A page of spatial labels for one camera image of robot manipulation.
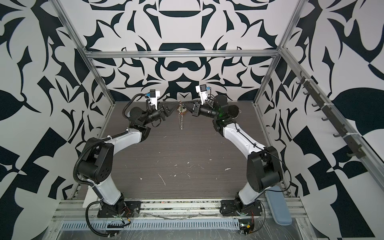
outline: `patterned wallpaper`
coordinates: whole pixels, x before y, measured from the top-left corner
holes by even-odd
[[[0,3],[1,239],[32,239],[110,104],[47,0]]]
[[[310,0],[288,50],[383,158],[383,1]],[[384,193],[284,60],[259,102],[319,238],[383,239]]]
[[[297,0],[63,0],[93,51],[276,49]]]
[[[272,57],[96,59],[98,71],[116,101],[160,90],[162,100],[198,99],[195,86],[230,100],[253,100]]]

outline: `hook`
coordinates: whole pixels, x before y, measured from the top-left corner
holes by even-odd
[[[354,156],[356,156],[356,153],[352,153],[352,154],[347,153],[347,156],[348,156],[348,157],[354,157]]]

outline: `black cylinder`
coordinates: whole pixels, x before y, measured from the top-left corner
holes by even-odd
[[[217,111],[213,110],[210,106],[207,104],[201,105],[200,106],[200,112],[201,115],[209,117],[209,118],[214,118]]]

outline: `work surface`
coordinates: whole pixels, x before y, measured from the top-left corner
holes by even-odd
[[[249,101],[230,103],[242,111],[236,121],[256,141],[266,144],[255,109]],[[117,102],[104,136],[123,132],[128,120]],[[145,109],[145,103],[133,103]],[[229,140],[213,128],[212,119],[184,115],[179,129],[177,111],[159,127],[151,127],[148,138],[118,152],[113,159],[116,187],[131,199],[233,198],[247,182],[247,159]],[[77,199],[84,199],[81,187]]]

